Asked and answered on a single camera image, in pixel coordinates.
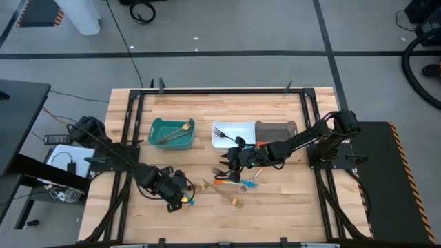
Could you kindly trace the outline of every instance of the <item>black table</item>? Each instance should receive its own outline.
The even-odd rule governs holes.
[[[36,187],[37,178],[84,192],[88,189],[88,179],[19,154],[49,90],[47,83],[0,80],[0,91],[7,94],[0,100],[0,223],[18,187]]]

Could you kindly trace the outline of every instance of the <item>black cable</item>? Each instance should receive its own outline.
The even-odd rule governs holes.
[[[351,177],[357,181],[359,186],[361,187],[361,190],[363,191],[363,196],[366,200],[366,217],[369,217],[369,213],[371,212],[371,199],[369,198],[369,195],[367,194],[367,191],[363,184],[360,182],[360,179],[351,171],[351,169],[345,169],[345,171],[351,175]]]
[[[408,82],[411,85],[411,87],[413,88],[413,90],[415,90],[416,93],[419,94],[427,103],[429,103],[430,105],[441,110],[441,101],[439,101],[435,97],[431,96],[430,93],[428,93],[421,86],[420,82],[418,82],[417,78],[413,74],[412,69],[411,69],[411,65],[409,62],[409,58],[411,56],[413,49],[415,49],[415,47],[419,43],[421,43],[423,40],[425,40],[425,39],[427,39],[437,33],[441,33],[441,28],[434,28],[428,32],[425,32],[423,35],[417,37],[416,39],[414,39],[409,44],[409,46],[407,46],[406,50],[404,51],[404,54],[403,54],[402,60],[401,60],[401,67],[402,67],[402,71],[404,72],[404,75],[406,76],[406,79],[408,80]]]
[[[132,166],[132,164],[131,164],[129,161],[127,161],[125,158],[123,158],[122,156],[120,156],[120,155],[119,155],[118,153],[116,153],[113,149],[111,149],[110,147],[108,147],[106,144],[104,144],[102,141],[100,141],[97,137],[95,137],[95,135],[89,133],[87,130],[84,130],[83,128],[76,127],[76,126],[74,126],[74,125],[72,125],[72,124],[69,124],[69,125],[67,126],[68,131],[70,130],[69,126],[75,128],[75,129],[77,129],[77,130],[80,130],[80,131],[84,132],[84,133],[87,134],[90,138],[93,138],[94,140],[98,141],[102,146],[104,146],[106,149],[108,149],[111,153],[113,153],[115,156],[119,157],[122,161],[124,161],[124,163],[126,163],[127,165],[129,165],[129,168],[132,170],[133,177],[134,177],[134,179],[135,179],[135,181],[136,181],[136,187],[138,188],[138,191],[139,191],[139,193],[140,193],[142,196],[144,196],[144,197],[146,197],[147,199],[150,199],[150,200],[162,200],[162,198],[153,198],[153,197],[151,197],[151,196],[147,196],[146,194],[144,194],[144,192],[142,192],[141,187],[139,187],[139,184],[138,184],[138,177],[136,176],[136,172],[135,172],[135,170],[134,170],[134,167]]]
[[[143,5],[147,6],[153,12],[153,15],[150,19],[146,20],[143,17],[141,17],[140,14],[138,14],[134,11],[135,6],[137,6],[139,4],[143,4]],[[156,18],[156,10],[154,9],[153,5],[147,1],[144,1],[144,0],[138,0],[138,1],[131,3],[129,11],[130,11],[130,16],[132,17],[133,21],[135,21],[136,23],[139,23],[139,24],[143,24],[143,25],[149,24]]]
[[[67,154],[67,155],[69,155],[69,157],[70,157],[70,162],[71,162],[71,163],[74,162],[74,159],[72,158],[72,155],[70,155],[69,152],[59,152],[58,154],[56,154],[56,155],[52,158],[52,161],[50,161],[50,165],[51,165],[52,167],[54,167],[54,160],[55,160],[55,158],[56,158],[58,155],[60,155],[60,154]]]
[[[118,22],[116,21],[116,18],[113,15],[113,11],[112,11],[112,8],[110,7],[109,1],[105,0],[105,2],[107,3],[107,6],[109,7],[110,14],[112,14],[113,21],[115,22],[116,27],[118,28],[118,31],[119,31],[119,34],[121,35],[121,38],[123,38],[123,41],[124,41],[124,44],[125,44],[125,48],[127,49],[127,52],[129,53],[129,56],[130,56],[130,60],[133,63],[133,67],[135,67],[136,73],[138,74],[139,83],[141,84],[141,88],[144,88],[143,80],[141,79],[141,75],[139,74],[139,71],[138,71],[138,68],[137,68],[137,66],[135,64],[135,61],[133,61],[133,57],[132,57],[132,53],[130,52],[129,45],[127,44],[127,41],[125,41],[124,35],[121,32],[121,29],[119,28]]]
[[[191,202],[192,200],[193,200],[193,198],[194,198],[194,195],[196,195],[196,188],[195,188],[195,186],[193,185],[193,183],[186,177],[186,176],[183,176],[184,178],[185,178],[185,180],[187,180],[187,182],[189,182],[190,183],[190,187],[193,189],[193,195],[192,195],[192,197],[187,201],[187,202],[183,202],[183,201],[181,201],[181,203],[183,203],[183,204],[187,204],[187,203],[189,203],[189,202]]]
[[[77,122],[78,122],[78,121],[74,120],[73,118],[68,118],[68,117],[64,117],[64,116],[55,116],[55,117],[57,117],[57,118],[63,118],[63,119],[66,119],[66,120],[72,121],[73,123],[77,123]]]
[[[96,102],[102,102],[102,103],[109,103],[109,101],[95,100],[95,99],[87,99],[87,98],[80,97],[80,96],[74,96],[74,95],[72,95],[72,94],[67,94],[67,93],[57,92],[57,91],[55,91],[55,90],[50,90],[50,92],[55,93],[55,94],[61,94],[61,95],[64,95],[64,96],[71,96],[71,97],[78,98],[78,99],[81,99],[81,100],[86,100],[86,101],[96,101]]]
[[[23,198],[23,197],[26,197],[26,196],[32,196],[32,195],[35,195],[35,194],[42,194],[42,193],[49,193],[49,192],[34,192],[32,194],[27,194],[27,195],[24,195],[24,196],[19,196],[19,197],[13,198],[12,200],[7,200],[7,201],[4,201],[4,202],[0,203],[0,206],[4,205],[6,203],[10,203],[13,200],[16,200],[16,199],[19,199],[19,198]]]
[[[32,130],[29,131],[31,134],[34,134],[34,136],[39,139],[40,141],[44,142],[44,139],[40,138],[38,135],[36,135]]]
[[[395,24],[399,27],[399,28],[402,28],[402,29],[404,29],[404,30],[407,30],[407,31],[415,31],[417,28],[419,28],[421,25],[420,24],[418,24],[414,29],[410,29],[410,28],[406,28],[406,27],[403,27],[403,26],[401,26],[400,24],[398,24],[398,13],[400,13],[400,12],[402,12],[402,11],[404,11],[404,9],[403,10],[399,10],[399,11],[397,11],[396,13],[395,13]]]

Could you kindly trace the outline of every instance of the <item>black metal frame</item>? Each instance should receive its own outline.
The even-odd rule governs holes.
[[[311,99],[312,109],[314,113],[314,120],[318,121],[320,120],[320,115],[318,113],[318,104],[316,100],[316,94],[315,90],[313,88],[297,88],[297,89],[289,89],[287,88],[225,88],[225,89],[165,89],[165,86],[160,83],[161,88],[158,89],[149,89],[149,90],[130,90],[129,93],[129,101],[127,103],[127,110],[125,114],[125,121],[123,126],[123,134],[121,137],[122,144],[127,144],[127,134],[129,132],[130,128],[130,121],[132,117],[132,110],[133,110],[133,104],[134,100],[138,99],[138,107],[136,110],[136,117],[135,117],[135,124],[134,124],[134,132],[133,132],[133,138],[131,140],[132,144],[131,146],[136,146],[139,142],[138,135],[140,130],[140,124],[141,124],[141,117],[142,117],[142,111],[143,111],[143,103],[144,103],[144,97],[149,94],[299,94],[300,102],[302,104],[302,110],[303,110],[303,116],[305,119],[305,125],[306,127],[311,127],[311,120],[309,118],[309,112],[307,107],[307,97]],[[337,193],[336,188],[334,184],[334,178],[332,176],[332,172],[330,169],[326,171],[327,173],[327,181],[328,181],[328,187],[329,191],[331,192],[331,195],[334,197],[334,199],[337,200]],[[319,169],[314,170],[314,175],[316,177],[316,184],[319,185],[319,182],[322,180],[321,171]],[[115,178],[114,178],[114,185],[112,189],[112,195],[110,199],[110,205],[112,205],[115,201],[117,191],[119,188],[120,183],[120,177],[121,173],[116,172]],[[124,230],[125,230],[125,221],[127,217],[127,206],[129,201],[130,194],[127,194],[125,197],[122,208],[121,208],[121,217],[118,224],[118,236],[117,240],[123,241],[124,237]],[[323,197],[323,195],[318,190],[318,197],[320,201],[320,210],[322,214],[322,220],[323,225],[325,228],[325,235],[327,240],[331,240],[333,238],[332,231],[331,231],[331,225],[329,221],[329,214],[328,209],[326,205],[326,200]],[[336,216],[337,220],[337,227],[338,227],[338,234],[340,238],[345,238],[345,229],[340,221],[340,219]],[[109,226],[107,226],[105,230],[104,240],[110,239],[110,234],[112,231],[112,222],[109,223]],[[281,243],[249,243],[249,244],[234,244],[235,247],[242,246],[244,247],[288,247],[290,245],[298,245],[299,243],[288,243],[286,241],[286,238],[281,239],[283,242]],[[177,247],[203,247],[208,244],[179,244]]]

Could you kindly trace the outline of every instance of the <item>gold fork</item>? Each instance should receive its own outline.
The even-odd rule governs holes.
[[[233,206],[235,206],[235,207],[237,207],[237,208],[240,208],[240,209],[243,208],[243,203],[242,203],[241,201],[239,201],[239,200],[236,199],[236,198],[232,198],[232,197],[229,196],[227,193],[225,193],[225,192],[223,192],[222,190],[218,189],[216,186],[207,183],[206,180],[203,180],[203,181],[204,181],[204,183],[205,183],[206,185],[211,186],[211,187],[212,187],[214,190],[216,190],[219,194],[221,194],[221,195],[225,196],[226,198],[228,198],[228,200],[232,203]]]
[[[207,190],[208,189],[209,184],[208,183],[199,183],[199,184],[195,184],[194,185],[194,189],[198,189],[198,190]]]
[[[162,139],[162,140],[158,141],[158,143],[160,143],[161,145],[164,145],[164,144],[167,144],[169,141],[173,141],[175,138],[179,138],[179,137],[185,136],[187,134],[191,134],[191,133],[192,132],[190,131],[190,132],[186,132],[186,133],[183,133],[183,134],[179,134],[179,135],[173,136],[173,137],[168,138],[168,139]]]
[[[163,137],[162,139],[160,139],[159,141],[157,141],[157,143],[161,142],[162,140],[165,140],[166,138],[170,137],[171,135],[181,131],[181,130],[188,130],[192,127],[191,123],[185,123],[181,128],[179,128],[178,130],[171,132],[169,134],[167,134],[167,136]]]

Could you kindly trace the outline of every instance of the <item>white plastic container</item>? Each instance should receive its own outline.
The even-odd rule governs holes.
[[[55,0],[82,35],[95,35],[100,31],[101,15],[92,0]]]
[[[256,135],[254,131],[254,122],[247,121],[245,123],[228,123],[221,121],[213,122],[214,128],[222,131],[226,136],[236,139],[237,136],[242,137],[246,144],[256,144]],[[212,133],[212,144],[215,148],[227,149],[231,147],[237,147],[237,144],[229,138],[221,138],[214,132]]]

